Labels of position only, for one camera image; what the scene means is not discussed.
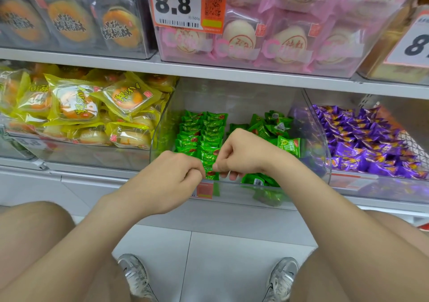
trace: human arm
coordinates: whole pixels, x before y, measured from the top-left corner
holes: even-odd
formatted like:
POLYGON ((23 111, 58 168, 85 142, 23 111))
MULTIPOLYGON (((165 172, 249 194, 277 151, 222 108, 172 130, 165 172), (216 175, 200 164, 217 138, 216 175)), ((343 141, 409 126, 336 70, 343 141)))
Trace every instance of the human arm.
POLYGON ((164 152, 117 191, 100 199, 61 242, 0 292, 1 302, 80 302, 128 230, 183 204, 205 176, 196 158, 164 152))
POLYGON ((429 258, 291 154, 238 129, 223 145, 214 169, 235 171, 232 179, 237 172, 273 177, 292 199, 351 301, 429 301, 429 258))

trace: price label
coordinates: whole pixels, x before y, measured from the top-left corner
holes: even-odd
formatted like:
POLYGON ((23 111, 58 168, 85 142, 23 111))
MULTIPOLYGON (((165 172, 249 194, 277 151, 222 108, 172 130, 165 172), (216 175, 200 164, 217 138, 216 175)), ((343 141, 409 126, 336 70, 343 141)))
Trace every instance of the price label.
POLYGON ((154 24, 222 33, 226 0, 150 0, 154 24))
POLYGON ((418 15, 384 63, 429 68, 429 10, 418 15))
POLYGON ((14 137, 15 141, 19 142, 25 148, 38 148, 41 150, 50 149, 45 142, 40 139, 14 137))

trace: sneaker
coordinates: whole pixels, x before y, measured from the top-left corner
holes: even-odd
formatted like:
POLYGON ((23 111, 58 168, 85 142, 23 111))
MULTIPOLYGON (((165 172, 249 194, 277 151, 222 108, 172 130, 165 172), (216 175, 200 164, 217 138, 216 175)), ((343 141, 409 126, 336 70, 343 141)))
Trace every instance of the sneaker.
POLYGON ((279 261, 268 279, 268 291, 263 302, 289 301, 293 280, 298 269, 298 262, 293 258, 283 258, 279 261))
POLYGON ((146 269, 136 256, 133 254, 123 254, 119 257, 118 264, 124 271, 132 295, 158 302, 149 285, 149 276, 146 269))

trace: hand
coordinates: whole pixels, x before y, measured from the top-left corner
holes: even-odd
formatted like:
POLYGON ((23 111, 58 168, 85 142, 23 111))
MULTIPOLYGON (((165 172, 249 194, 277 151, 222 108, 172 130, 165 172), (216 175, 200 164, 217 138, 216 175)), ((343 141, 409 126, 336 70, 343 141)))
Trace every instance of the hand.
POLYGON ((179 207, 205 177, 199 159, 165 151, 114 194, 120 206, 125 204, 126 211, 139 221, 179 207))
POLYGON ((223 178, 231 171, 231 180, 236 180, 238 175, 244 176, 246 173, 267 174, 273 159, 282 152, 285 151, 251 132, 238 128, 223 144, 213 171, 221 172, 223 178))

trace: qr code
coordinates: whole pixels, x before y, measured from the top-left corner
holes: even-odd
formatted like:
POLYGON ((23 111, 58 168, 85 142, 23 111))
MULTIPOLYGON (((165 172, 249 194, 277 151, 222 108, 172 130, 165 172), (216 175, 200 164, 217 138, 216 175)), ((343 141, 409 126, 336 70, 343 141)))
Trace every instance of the qr code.
POLYGON ((223 0, 206 0, 205 14, 206 16, 221 17, 223 0))

